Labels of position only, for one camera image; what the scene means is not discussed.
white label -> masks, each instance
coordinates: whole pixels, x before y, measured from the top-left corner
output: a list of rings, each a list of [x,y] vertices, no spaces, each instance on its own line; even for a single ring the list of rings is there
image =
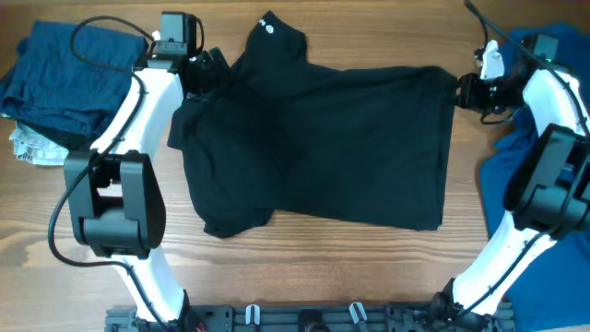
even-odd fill
[[[273,26],[271,26],[270,24],[266,25],[266,22],[263,19],[260,18],[258,23],[260,23],[263,27],[266,27],[266,32],[268,32],[268,33],[275,32],[275,28],[273,28]]]

wood grain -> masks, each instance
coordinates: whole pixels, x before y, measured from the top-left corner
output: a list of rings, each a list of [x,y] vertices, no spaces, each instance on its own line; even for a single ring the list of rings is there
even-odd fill
[[[481,11],[505,28],[565,20],[590,30],[590,7],[580,2],[479,2]],[[306,32],[311,62],[335,68],[440,65],[460,76],[473,69],[473,50],[482,43],[477,20],[460,1],[19,3],[29,6],[0,6],[2,73],[14,64],[14,49],[35,19],[77,23],[89,16],[115,15],[155,30],[162,10],[198,15],[205,23],[206,47],[220,47],[230,62],[267,9]],[[13,126],[0,120],[0,331],[101,331],[104,311],[131,305],[132,299],[110,268],[65,267],[51,256],[47,220],[64,190],[63,173],[16,161],[7,141]],[[476,166],[492,153],[490,142],[505,130],[483,127],[477,114],[456,111],[444,221],[438,231],[279,211],[267,227],[228,240],[203,234],[203,222],[188,195],[182,155],[163,140],[155,169],[168,211],[164,249],[196,304],[428,300],[467,267],[487,241]],[[74,241],[67,216],[66,208],[57,226],[59,248],[75,259],[93,259]]]

denim fabric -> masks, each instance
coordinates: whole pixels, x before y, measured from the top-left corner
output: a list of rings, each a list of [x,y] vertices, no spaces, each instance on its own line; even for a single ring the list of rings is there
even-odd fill
[[[37,21],[20,57],[0,83],[0,113],[61,131],[99,135],[131,86],[124,73],[87,65],[72,54],[74,25]],[[131,68],[146,50],[143,37],[85,27],[76,48],[88,59]]]

blue towel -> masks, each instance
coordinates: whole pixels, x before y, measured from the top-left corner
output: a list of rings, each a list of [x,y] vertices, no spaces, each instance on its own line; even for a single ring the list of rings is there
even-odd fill
[[[123,103],[131,78],[87,65],[72,54],[74,25],[37,21],[20,57],[2,80],[0,113],[69,133],[100,135]],[[131,68],[146,50],[143,37],[85,27],[76,48],[88,59]]]
[[[588,105],[590,35],[565,24],[516,29],[510,35],[520,41],[535,31],[550,32],[560,38],[556,58],[575,69],[584,104]],[[506,68],[513,65],[517,52],[508,43],[501,47]],[[502,199],[508,181],[537,140],[530,112],[519,112],[513,124],[512,133],[496,142],[498,153],[479,170],[484,212],[492,234],[502,221]],[[590,230],[568,235],[536,259],[508,290],[508,299],[513,304],[518,331],[590,324]]]

black mounting rail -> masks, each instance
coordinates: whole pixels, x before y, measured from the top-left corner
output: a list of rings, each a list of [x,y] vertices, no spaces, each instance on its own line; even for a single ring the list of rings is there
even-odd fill
[[[230,305],[194,305],[191,309],[205,323],[205,330],[192,332],[427,332],[438,331],[444,322],[427,323],[428,302],[398,302],[361,306],[366,314],[357,316],[350,306],[293,306],[234,308]],[[501,303],[482,332],[515,332],[510,303]],[[107,311],[105,332],[161,331],[157,324],[138,324],[136,310]],[[467,332],[449,326],[440,332]]]

